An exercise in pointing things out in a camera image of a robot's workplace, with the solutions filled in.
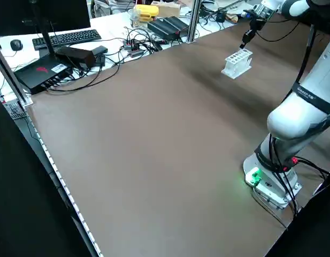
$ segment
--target white desk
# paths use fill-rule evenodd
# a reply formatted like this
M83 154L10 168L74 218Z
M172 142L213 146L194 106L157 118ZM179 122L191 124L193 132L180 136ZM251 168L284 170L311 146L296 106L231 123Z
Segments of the white desk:
M190 11L189 7L183 7L181 9L181 15L184 16L186 13ZM189 24L189 18L180 18L182 21L185 23ZM102 40L110 40L114 39L115 37L121 37L121 38L126 38L128 31L125 27L131 28L130 20L129 20L129 15L127 12L124 13L117 13L113 14L110 16L105 16L105 17L99 17L95 19L91 19L91 28L90 29L96 29L100 36L102 37ZM215 21L208 21L206 25L205 20L201 22L203 27L201 25L197 25L197 37L205 36L210 33L219 31L221 29L231 27L233 26L232 23L226 21L222 25L219 25ZM57 35L68 33L69 31L66 32L59 32ZM30 35L19 35L19 36L6 36L6 37L0 37L0 44L2 46L2 54L6 57L6 60L12 70L17 70L22 68L23 66L31 63L32 61L35 61L36 59L39 58L39 52L34 50L33 44L32 44L32 39L38 37L36 34L30 34ZM18 51L16 54L14 51L11 50L10 47L10 41L14 39L19 39L21 40L23 44L23 49L21 51ZM121 40L111 40L111 41L93 41L93 42L87 42L87 43L82 43L82 44L77 44L74 45L73 47L81 48L81 49L86 49L86 50L92 50L96 47L99 46L105 46L108 48L108 54L117 52L119 48L122 46L122 41ZM171 44L168 45L163 45L163 49L167 49L171 47ZM121 52L123 56L127 55L126 51ZM118 56L117 54L109 56L114 61L118 61ZM125 59L125 61L129 61L132 58L128 57ZM107 61L104 69L108 69L113 65L113 63ZM2 94L4 95L4 98L6 101L15 99L15 95L12 93L12 90L9 86L9 84L5 81L3 75L0 73L0 87L2 87Z

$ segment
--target keyboard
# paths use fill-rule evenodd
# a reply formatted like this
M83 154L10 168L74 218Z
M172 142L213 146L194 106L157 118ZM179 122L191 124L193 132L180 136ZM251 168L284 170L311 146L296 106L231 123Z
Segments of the keyboard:
M89 31L71 32L57 36L50 36L50 38L51 44L54 47L62 47L67 46L69 44L79 44L102 39L97 30L95 29L91 29ZM47 48L43 37L33 39L33 45L35 51Z

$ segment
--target brown tabletop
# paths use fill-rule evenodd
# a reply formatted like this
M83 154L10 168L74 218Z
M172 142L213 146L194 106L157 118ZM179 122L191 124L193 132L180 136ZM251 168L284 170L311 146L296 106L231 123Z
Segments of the brown tabletop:
M269 24L262 34L279 38L293 26ZM277 43L255 38L252 69L232 80L220 71L247 29L124 64L90 89L33 97L29 113L105 256L263 256L281 235L241 165L296 78L309 28ZM317 40L308 69L327 41ZM330 168L328 151L329 132L303 155ZM304 205L321 181L297 172Z

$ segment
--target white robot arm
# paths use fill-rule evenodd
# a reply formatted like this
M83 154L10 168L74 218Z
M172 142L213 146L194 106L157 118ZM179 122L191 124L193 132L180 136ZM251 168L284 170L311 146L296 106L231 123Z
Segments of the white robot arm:
M255 11L268 20L277 10L296 16L308 8L305 0L263 0ZM294 195L301 189L294 155L330 126L330 43L303 82L294 83L292 92L269 114L267 126L270 133L243 163L245 180L267 201L284 208L292 200L287 188Z
M240 48L243 49L260 31L274 13L280 11L286 17L297 17L302 15L309 6L306 0L263 0L254 5L251 11L245 11L252 16L250 29L243 35Z

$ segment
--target metal pole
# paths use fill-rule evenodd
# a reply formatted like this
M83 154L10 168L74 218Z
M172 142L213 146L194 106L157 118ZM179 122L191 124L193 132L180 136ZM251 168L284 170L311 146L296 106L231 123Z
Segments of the metal pole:
M188 34L187 34L187 43L191 43L195 40L195 33L196 33L196 27L197 23L199 21L199 10L201 8L201 2L202 0L193 0L192 3L192 11L191 11L191 19L190 19L190 25L188 27Z
M0 51L0 71L4 76L5 80L10 85L11 89L15 93L18 100L21 102L23 106L29 105L32 103L31 99L27 97L23 88L21 87L20 82L17 80L14 72L9 67L9 64L6 62L4 56Z

